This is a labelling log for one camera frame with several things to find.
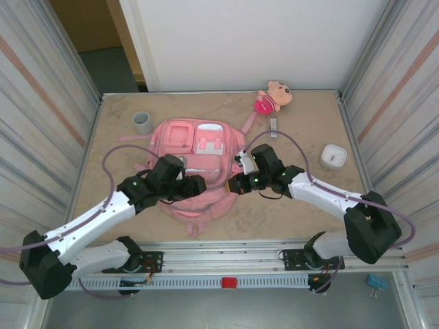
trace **white wall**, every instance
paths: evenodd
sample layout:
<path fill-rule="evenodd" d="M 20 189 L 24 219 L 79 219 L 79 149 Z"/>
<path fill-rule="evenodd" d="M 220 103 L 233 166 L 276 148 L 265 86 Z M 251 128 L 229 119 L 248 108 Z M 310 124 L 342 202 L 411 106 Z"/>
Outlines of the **white wall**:
<path fill-rule="evenodd" d="M 388 0 L 120 0 L 153 91 L 341 88 Z"/>

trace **beige table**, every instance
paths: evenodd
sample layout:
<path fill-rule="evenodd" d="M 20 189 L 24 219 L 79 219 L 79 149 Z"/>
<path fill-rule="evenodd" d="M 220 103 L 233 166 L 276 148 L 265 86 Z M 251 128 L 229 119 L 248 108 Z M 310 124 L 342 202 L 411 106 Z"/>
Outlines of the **beige table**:
<path fill-rule="evenodd" d="M 293 136 L 302 146 L 309 157 L 314 176 L 340 188 L 362 192 L 361 180 L 334 93 L 295 92 L 293 97 L 293 102 L 282 107 L 277 113 L 278 128 Z M 143 93 L 106 96 L 74 217 L 107 196 L 109 184 L 101 170 L 102 157 L 112 147 L 122 144 L 116 141 L 118 136 L 136 134 L 131 122 L 135 112 L 148 111 L 155 126 L 166 119 L 186 117 L 224 121 L 239 129 L 251 113 L 255 99 L 255 93 L 196 95 Z M 247 141 L 267 127 L 267 117 L 258 116 L 247 135 Z M 300 153 L 286 138 L 268 140 L 268 137 L 263 136 L 254 146 L 266 142 L 273 146 L 284 165 L 305 168 Z M 147 147 L 149 141 L 130 143 Z M 320 154 L 324 146 L 329 143 L 348 150 L 346 164 L 339 171 L 327 169 L 320 164 Z M 136 173 L 134 169 L 136 163 L 145 163 L 146 160 L 147 155 L 140 150 L 121 149 L 109 158 L 108 168 L 118 184 L 125 177 Z M 310 204 L 286 197 L 277 201 L 266 200 L 255 192 L 238 197 L 229 213 L 208 222 L 197 239 L 308 238 L 321 230 L 334 231 L 342 227 L 341 221 Z M 135 218 L 115 226 L 99 240 L 111 241 L 123 235 L 129 235 L 138 242 L 192 239 L 183 223 L 166 215 L 158 206 L 148 208 Z"/>

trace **pink stuffed toy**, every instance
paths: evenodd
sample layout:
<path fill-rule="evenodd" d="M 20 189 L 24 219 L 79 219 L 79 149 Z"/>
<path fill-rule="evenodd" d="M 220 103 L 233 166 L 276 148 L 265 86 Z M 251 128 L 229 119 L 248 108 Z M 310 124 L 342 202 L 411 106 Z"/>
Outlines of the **pink stuffed toy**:
<path fill-rule="evenodd" d="M 293 96 L 286 85 L 279 81 L 270 81 L 267 93 L 258 91 L 254 109 L 260 114 L 269 115 L 273 111 L 278 112 L 281 106 L 287 105 L 292 99 Z"/>

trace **red block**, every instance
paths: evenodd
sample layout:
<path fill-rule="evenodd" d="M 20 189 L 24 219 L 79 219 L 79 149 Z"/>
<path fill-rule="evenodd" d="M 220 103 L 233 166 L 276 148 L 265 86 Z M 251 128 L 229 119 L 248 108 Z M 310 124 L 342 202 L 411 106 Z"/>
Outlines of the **red block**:
<path fill-rule="evenodd" d="M 236 278 L 222 278 L 223 289 L 236 289 L 238 286 L 238 280 Z"/>

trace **gray cup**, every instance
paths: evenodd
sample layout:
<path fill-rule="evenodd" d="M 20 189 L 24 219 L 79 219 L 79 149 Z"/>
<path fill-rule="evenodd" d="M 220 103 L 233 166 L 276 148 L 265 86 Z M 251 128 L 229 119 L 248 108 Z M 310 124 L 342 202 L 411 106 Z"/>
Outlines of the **gray cup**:
<path fill-rule="evenodd" d="M 132 122 L 136 126 L 140 135 L 148 135 L 152 133 L 152 121 L 148 112 L 137 112 L 132 116 Z"/>

